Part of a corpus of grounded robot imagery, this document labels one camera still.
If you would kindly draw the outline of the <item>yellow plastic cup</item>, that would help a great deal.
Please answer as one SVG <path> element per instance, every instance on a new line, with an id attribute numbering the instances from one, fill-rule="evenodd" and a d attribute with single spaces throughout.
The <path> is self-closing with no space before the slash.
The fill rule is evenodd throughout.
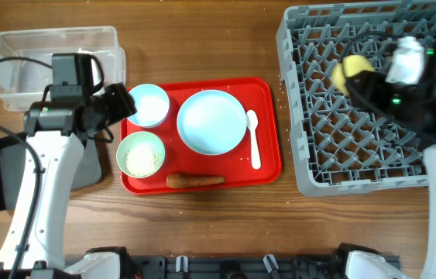
<path id="1" fill-rule="evenodd" d="M 346 78 L 353 78 L 363 71 L 375 72 L 376 69 L 371 63 L 361 55 L 349 55 L 342 59 L 341 63 L 337 63 L 331 72 L 331 83 L 335 88 L 348 97 L 349 92 L 346 88 Z"/>

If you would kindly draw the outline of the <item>white plastic spoon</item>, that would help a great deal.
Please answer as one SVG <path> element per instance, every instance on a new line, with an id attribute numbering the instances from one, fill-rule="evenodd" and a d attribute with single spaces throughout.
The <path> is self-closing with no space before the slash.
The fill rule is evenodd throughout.
<path id="1" fill-rule="evenodd" d="M 253 110 L 249 110 L 246 113 L 247 118 L 247 128 L 250 132 L 250 140 L 251 140 L 251 163 L 252 168 L 258 170 L 261 168 L 261 158 L 259 153 L 259 146 L 256 136 L 256 129 L 259 124 L 257 114 Z"/>

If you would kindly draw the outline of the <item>light blue bowl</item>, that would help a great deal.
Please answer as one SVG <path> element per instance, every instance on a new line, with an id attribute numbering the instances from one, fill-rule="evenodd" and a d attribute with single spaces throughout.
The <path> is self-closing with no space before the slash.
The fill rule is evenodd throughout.
<path id="1" fill-rule="evenodd" d="M 168 94 L 155 84 L 140 84 L 129 91 L 134 101 L 136 113 L 128 120 L 143 128 L 153 128 L 160 125 L 170 110 Z"/>

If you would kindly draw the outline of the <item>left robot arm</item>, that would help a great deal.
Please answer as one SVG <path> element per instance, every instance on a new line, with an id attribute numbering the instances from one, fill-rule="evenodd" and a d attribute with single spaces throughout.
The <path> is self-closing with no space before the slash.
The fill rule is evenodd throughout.
<path id="1" fill-rule="evenodd" d="M 24 115 L 25 137 L 0 131 L 26 149 L 19 196 L 0 249 L 0 278 L 135 278 L 127 249 L 87 251 L 66 266 L 64 226 L 70 191 L 87 141 L 136 112 L 125 85 L 104 84 L 98 58 L 55 53 L 53 81 Z"/>

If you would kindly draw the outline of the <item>light blue plate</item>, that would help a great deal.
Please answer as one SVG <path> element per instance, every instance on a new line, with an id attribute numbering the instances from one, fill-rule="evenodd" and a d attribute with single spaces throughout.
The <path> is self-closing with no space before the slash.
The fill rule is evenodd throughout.
<path id="1" fill-rule="evenodd" d="M 244 138 L 245 109 L 236 97 L 225 91 L 199 91 L 181 105 L 177 131 L 194 152 L 222 155 L 236 148 Z"/>

